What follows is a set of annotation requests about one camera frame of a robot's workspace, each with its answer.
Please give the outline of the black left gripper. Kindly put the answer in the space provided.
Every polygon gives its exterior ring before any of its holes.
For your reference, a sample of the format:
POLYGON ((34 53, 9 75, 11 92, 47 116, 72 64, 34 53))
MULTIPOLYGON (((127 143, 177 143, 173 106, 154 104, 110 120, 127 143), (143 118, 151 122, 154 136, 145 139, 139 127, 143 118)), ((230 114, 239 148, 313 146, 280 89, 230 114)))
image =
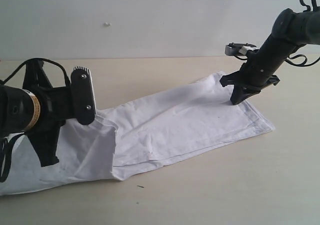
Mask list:
POLYGON ((23 62, 25 74, 22 89, 36 97, 34 115, 36 121, 28 125, 25 133, 39 159, 41 167, 48 167, 59 162, 56 156, 61 127, 72 115, 71 81, 65 68, 47 58, 31 58, 23 62), (44 63, 61 69, 65 86, 53 87, 44 71, 44 63))

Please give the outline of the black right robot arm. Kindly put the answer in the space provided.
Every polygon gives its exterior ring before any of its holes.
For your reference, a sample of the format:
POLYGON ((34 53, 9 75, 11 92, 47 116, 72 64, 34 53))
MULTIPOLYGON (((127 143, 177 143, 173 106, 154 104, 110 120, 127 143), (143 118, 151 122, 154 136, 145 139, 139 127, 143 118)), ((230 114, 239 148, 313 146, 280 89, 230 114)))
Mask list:
POLYGON ((266 87, 277 85, 276 70, 291 54, 305 45, 320 43, 320 12, 293 12, 290 8, 282 11, 275 20, 271 34, 260 48, 249 43, 229 43, 225 54, 246 57, 240 69, 222 76, 223 87, 233 86, 230 101, 238 105, 257 95, 266 87))

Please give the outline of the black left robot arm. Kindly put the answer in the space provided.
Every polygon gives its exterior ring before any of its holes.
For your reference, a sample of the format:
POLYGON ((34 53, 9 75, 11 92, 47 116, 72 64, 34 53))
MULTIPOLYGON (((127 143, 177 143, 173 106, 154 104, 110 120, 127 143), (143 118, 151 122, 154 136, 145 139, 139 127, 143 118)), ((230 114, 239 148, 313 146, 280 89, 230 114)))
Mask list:
POLYGON ((22 88, 0 83, 0 136, 15 133, 27 136, 42 167, 59 162, 56 156, 61 127, 74 117, 71 81, 59 63, 46 58, 31 58, 25 67, 22 88), (53 87, 43 69, 44 63, 62 70, 65 85, 53 87))

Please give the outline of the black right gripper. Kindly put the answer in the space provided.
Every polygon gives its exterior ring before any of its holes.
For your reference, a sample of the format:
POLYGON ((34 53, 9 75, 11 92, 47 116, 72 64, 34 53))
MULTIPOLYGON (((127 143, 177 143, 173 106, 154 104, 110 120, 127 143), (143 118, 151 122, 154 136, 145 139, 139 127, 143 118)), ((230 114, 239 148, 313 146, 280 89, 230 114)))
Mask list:
POLYGON ((233 85, 230 101, 238 105, 257 95, 266 87, 276 86, 280 79, 274 74, 280 66, 277 60, 269 57, 261 49, 248 50, 246 62, 236 72, 224 75, 220 79, 223 87, 233 85))

